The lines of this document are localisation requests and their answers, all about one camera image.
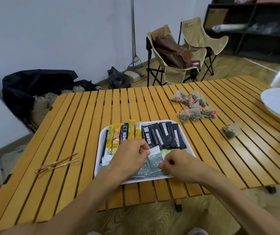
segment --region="barcode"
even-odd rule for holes
[[[159,134],[158,130],[156,129],[156,135],[158,136],[158,140],[160,141],[161,145],[164,145],[161,135]]]
[[[177,143],[177,147],[180,147],[179,139],[178,139],[178,134],[177,134],[177,130],[176,129],[174,130],[174,134],[175,134],[175,140],[176,140],[176,143]]]
[[[162,123],[162,126],[164,128],[165,135],[167,136],[168,135],[168,131],[167,131],[167,128],[166,128],[166,124]]]

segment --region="shelving unit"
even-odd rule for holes
[[[209,9],[223,8],[229,9],[224,24],[248,24],[247,28],[243,31],[220,33],[205,28],[205,32],[216,39],[229,36],[228,44],[222,52],[224,54],[280,63],[280,32],[267,34],[248,30],[256,23],[259,25],[270,22],[280,23],[280,3],[235,4],[233,1],[213,0],[214,3],[208,5],[204,25]]]

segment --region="baseboard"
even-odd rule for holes
[[[24,137],[17,139],[16,141],[0,148],[0,158],[5,153],[10,153],[10,152],[14,151],[17,147],[27,144],[28,142],[30,142],[32,137],[33,137],[33,133],[29,133],[29,134],[25,135]]]
[[[156,61],[157,61],[156,58],[152,58],[152,59],[150,60],[150,63],[154,63],[154,62],[156,62]],[[142,64],[143,64],[144,67],[138,68],[138,69],[137,69],[138,71],[141,71],[141,70],[145,69],[145,68],[148,66],[148,62],[147,62],[147,61],[143,62]],[[107,87],[108,84],[109,84],[108,78],[107,78],[107,79],[104,79],[104,80],[102,80],[102,81],[99,81],[99,82],[97,82],[96,84],[97,84],[97,85],[100,85],[102,88]]]

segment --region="black metal chair frame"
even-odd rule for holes
[[[165,73],[165,72],[161,68],[161,65],[158,66],[158,69],[150,68],[150,60],[151,60],[151,57],[152,57],[152,45],[151,45],[151,43],[150,43],[148,38],[147,38],[146,49],[148,51],[148,67],[146,68],[146,71],[148,73],[148,76],[147,76],[147,81],[148,81],[147,86],[149,86],[150,73],[154,77],[154,81],[153,81],[152,86],[154,86],[155,82],[157,82],[160,86],[163,86],[163,85],[166,84],[166,83],[162,84],[163,73]],[[160,80],[158,79],[158,73],[159,72],[161,73],[161,79]],[[197,75],[193,73],[189,77],[187,77],[183,82],[186,82],[186,81],[188,81],[190,79],[197,81],[196,77],[197,77]]]
[[[180,23],[180,32],[179,32],[178,44],[179,44],[180,36],[181,36],[181,27],[182,27],[182,22]],[[206,56],[205,56],[205,59],[206,59],[206,58],[209,58],[210,65],[207,65],[207,63],[205,62],[205,59],[204,59],[204,62],[203,62],[203,63],[204,63],[205,66],[207,67],[207,70],[206,70],[204,76],[202,77],[201,81],[204,80],[204,78],[205,78],[205,76],[207,75],[208,72],[210,72],[211,76],[214,76],[213,63],[214,63],[214,61],[215,61],[217,55],[215,55],[215,57],[213,58],[213,60],[212,60],[212,58],[211,58],[212,55],[213,55],[213,54],[212,54],[212,48],[211,48],[211,47],[206,47]]]

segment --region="beige camping chair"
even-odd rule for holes
[[[185,43],[188,44],[192,48],[206,48],[206,58],[209,58],[210,64],[207,65],[204,62],[205,66],[207,67],[207,71],[204,74],[202,80],[205,78],[208,71],[213,76],[213,62],[215,61],[217,55],[223,51],[227,42],[228,36],[224,36],[220,39],[213,39],[205,33],[205,30],[202,26],[202,21],[200,17],[196,17],[190,20],[182,21],[180,30],[184,37]]]
[[[166,84],[166,83],[162,84],[163,73],[164,73],[165,82],[171,83],[171,84],[179,84],[179,83],[183,83],[189,79],[196,79],[196,76],[199,74],[199,70],[195,66],[189,67],[187,69],[177,69],[177,68],[172,68],[172,67],[167,66],[167,64],[163,61],[161,56],[158,54],[158,52],[154,48],[153,41],[155,40],[155,38],[157,36],[164,37],[168,34],[170,34],[173,37],[168,25],[164,25],[163,27],[161,27],[153,32],[148,32],[148,34],[147,34],[148,67],[146,70],[148,72],[148,86],[149,86],[150,73],[154,77],[153,85],[154,85],[155,81],[157,81],[158,84],[160,84],[161,86]],[[158,69],[150,68],[150,59],[152,56],[152,50],[154,52],[154,55],[155,55],[158,63],[160,64]],[[191,60],[200,61],[200,65],[202,67],[202,64],[205,59],[205,55],[206,55],[206,49],[204,49],[204,48],[198,49],[197,51],[193,52],[193,58]],[[157,75],[159,72],[161,73],[160,80],[157,78]]]

